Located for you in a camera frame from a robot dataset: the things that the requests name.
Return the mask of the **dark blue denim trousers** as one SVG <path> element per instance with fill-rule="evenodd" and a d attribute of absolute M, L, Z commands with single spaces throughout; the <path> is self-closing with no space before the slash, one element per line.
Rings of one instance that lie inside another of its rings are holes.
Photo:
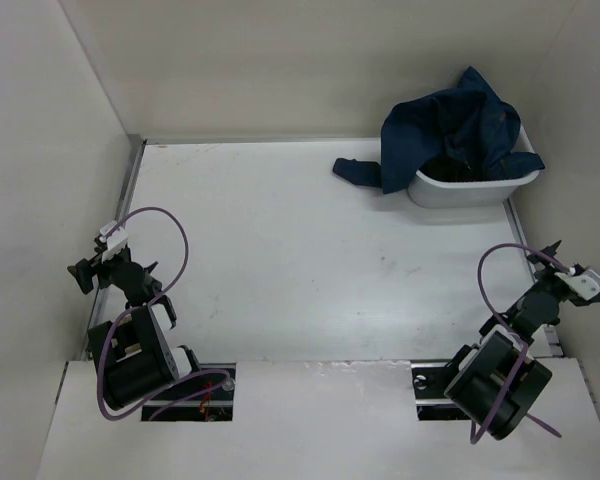
<path fill-rule="evenodd" d="M 444 154 L 479 170 L 478 182 L 518 179 L 545 168 L 540 155 L 514 150 L 521 127 L 516 109 L 469 67 L 454 87 L 392 108 L 381 128 L 378 161 L 338 158 L 332 172 L 390 194 L 407 189 L 427 161 Z"/>

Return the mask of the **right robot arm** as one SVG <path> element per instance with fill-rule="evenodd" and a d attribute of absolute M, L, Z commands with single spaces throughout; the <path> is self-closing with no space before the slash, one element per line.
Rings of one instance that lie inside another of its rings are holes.
<path fill-rule="evenodd" d="M 579 263 L 560 262 L 556 258 L 560 246 L 559 241 L 542 249 L 502 243 L 488 249 L 478 261 L 478 290 L 491 317 L 479 330 L 480 341 L 463 346 L 443 373 L 443 395 L 471 421 L 473 445 L 485 435 L 505 439 L 524 419 L 561 436 L 530 413 L 552 378 L 552 372 L 530 354 L 530 347 L 536 331 L 560 323 L 563 303 L 576 307 L 600 303 L 600 274 Z M 524 251 L 526 260 L 539 269 L 533 285 L 499 311 L 488 298 L 483 269 L 491 254 L 509 248 Z"/>

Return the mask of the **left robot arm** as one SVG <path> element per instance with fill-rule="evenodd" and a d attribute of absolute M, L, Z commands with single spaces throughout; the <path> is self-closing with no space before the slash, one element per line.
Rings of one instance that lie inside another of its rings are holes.
<path fill-rule="evenodd" d="M 172 326 L 177 315 L 171 299 L 163 294 L 162 283 L 152 276 L 157 266 L 147 267 L 131 259 L 129 247 L 110 257 L 105 248 L 94 248 L 95 255 L 82 259 L 67 268 L 85 294 L 95 287 L 114 286 L 126 298 L 126 314 L 110 340 L 106 337 L 112 326 L 104 322 L 88 330 L 88 346 L 95 365 L 104 364 L 102 383 L 103 400 L 114 411 L 171 386 L 186 399 L 194 398 L 204 387 L 204 373 L 191 364 L 177 366 L 168 347 L 163 329 L 149 302 L 153 299 L 166 311 Z"/>

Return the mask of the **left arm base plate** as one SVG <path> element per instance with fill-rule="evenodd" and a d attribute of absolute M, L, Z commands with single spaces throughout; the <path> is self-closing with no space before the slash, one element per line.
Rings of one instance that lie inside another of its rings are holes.
<path fill-rule="evenodd" d="M 202 370 L 222 369 L 231 377 L 227 380 L 222 374 L 206 374 L 171 387 L 147 402 L 141 409 L 142 422 L 228 422 L 233 418 L 236 364 L 202 364 Z M 168 409 L 168 403 L 189 394 L 213 390 L 189 398 Z"/>

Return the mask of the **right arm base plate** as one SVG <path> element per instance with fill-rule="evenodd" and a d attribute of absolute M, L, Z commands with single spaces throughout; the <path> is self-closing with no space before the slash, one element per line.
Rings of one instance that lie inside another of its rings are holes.
<path fill-rule="evenodd" d="M 468 421 L 469 417 L 444 391 L 459 368 L 450 361 L 412 362 L 411 376 L 416 415 L 420 421 Z"/>

